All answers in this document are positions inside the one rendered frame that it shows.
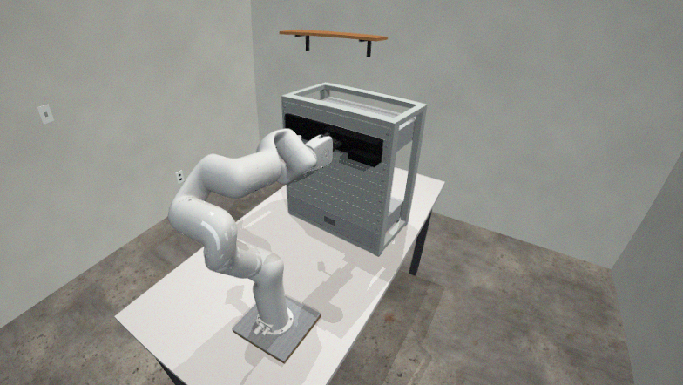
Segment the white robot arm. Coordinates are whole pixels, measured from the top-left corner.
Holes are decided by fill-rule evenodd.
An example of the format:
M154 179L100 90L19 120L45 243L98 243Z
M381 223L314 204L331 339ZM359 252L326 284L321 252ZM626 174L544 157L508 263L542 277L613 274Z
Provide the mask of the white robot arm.
M283 260L275 253L237 239L233 217L206 199L210 192L238 199L276 181L288 184L311 172L316 159L301 141L301 135L290 129L269 133L256 152L238 159L217 154L205 156L175 195L168 220L176 231L204 245L208 269L256 281L253 294L260 316L257 315L258 327L252 333L276 336L285 334L294 322L283 287Z

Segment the grey server rack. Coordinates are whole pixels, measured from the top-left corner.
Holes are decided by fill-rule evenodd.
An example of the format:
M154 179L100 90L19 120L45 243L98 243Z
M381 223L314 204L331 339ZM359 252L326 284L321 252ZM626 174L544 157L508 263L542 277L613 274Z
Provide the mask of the grey server rack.
M316 91L320 100L303 97ZM330 97L330 91L410 109L389 111ZM328 132L342 142L329 165L286 184L288 213L379 257L409 222L426 104L322 83L282 95L281 107L283 129L301 135L303 143L321 135L322 129L323 135ZM404 200L400 200L391 196L396 152L412 140Z

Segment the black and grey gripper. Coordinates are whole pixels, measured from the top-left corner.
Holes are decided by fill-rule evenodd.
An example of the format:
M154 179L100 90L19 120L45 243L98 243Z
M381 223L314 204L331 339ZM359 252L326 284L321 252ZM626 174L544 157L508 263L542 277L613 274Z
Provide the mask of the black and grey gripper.
M342 142L332 139L328 132L309 140L305 146L312 151L316 159L316 165L312 171L319 170L329 165L332 162L335 148L340 145L342 145Z

